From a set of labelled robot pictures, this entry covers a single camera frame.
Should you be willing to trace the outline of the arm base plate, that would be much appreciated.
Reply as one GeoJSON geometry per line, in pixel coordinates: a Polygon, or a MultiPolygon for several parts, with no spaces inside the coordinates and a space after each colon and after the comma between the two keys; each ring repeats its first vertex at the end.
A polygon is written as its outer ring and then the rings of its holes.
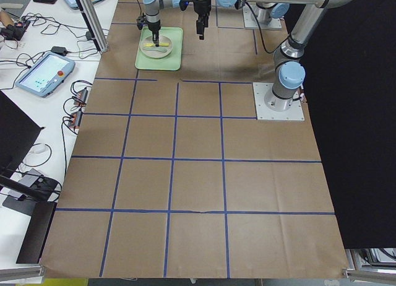
{"type": "Polygon", "coordinates": [[[253,12],[247,5],[243,7],[243,20],[245,29],[258,29],[257,21],[262,30],[281,30],[282,24],[279,18],[270,16],[270,9],[260,8],[257,5],[251,5],[253,12]]]}
{"type": "Polygon", "coordinates": [[[276,97],[273,83],[253,82],[256,116],[259,121],[304,121],[298,92],[288,100],[276,97]]]}

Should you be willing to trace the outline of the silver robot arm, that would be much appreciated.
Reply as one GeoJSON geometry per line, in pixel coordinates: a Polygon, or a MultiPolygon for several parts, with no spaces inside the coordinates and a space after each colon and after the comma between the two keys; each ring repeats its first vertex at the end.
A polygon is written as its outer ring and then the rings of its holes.
{"type": "Polygon", "coordinates": [[[144,22],[152,32],[152,41],[156,47],[160,46],[160,10],[179,7],[179,2],[180,0],[143,0],[144,22]]]}
{"type": "MultiPolygon", "coordinates": [[[[191,0],[199,17],[206,18],[211,8],[211,0],[191,0]]],[[[314,30],[327,9],[344,6],[352,0],[217,0],[222,7],[241,9],[249,1],[263,3],[304,4],[302,11],[288,38],[274,51],[276,78],[272,88],[265,94],[264,103],[273,111],[288,110],[294,94],[305,78],[305,70],[299,61],[314,30]]]]}

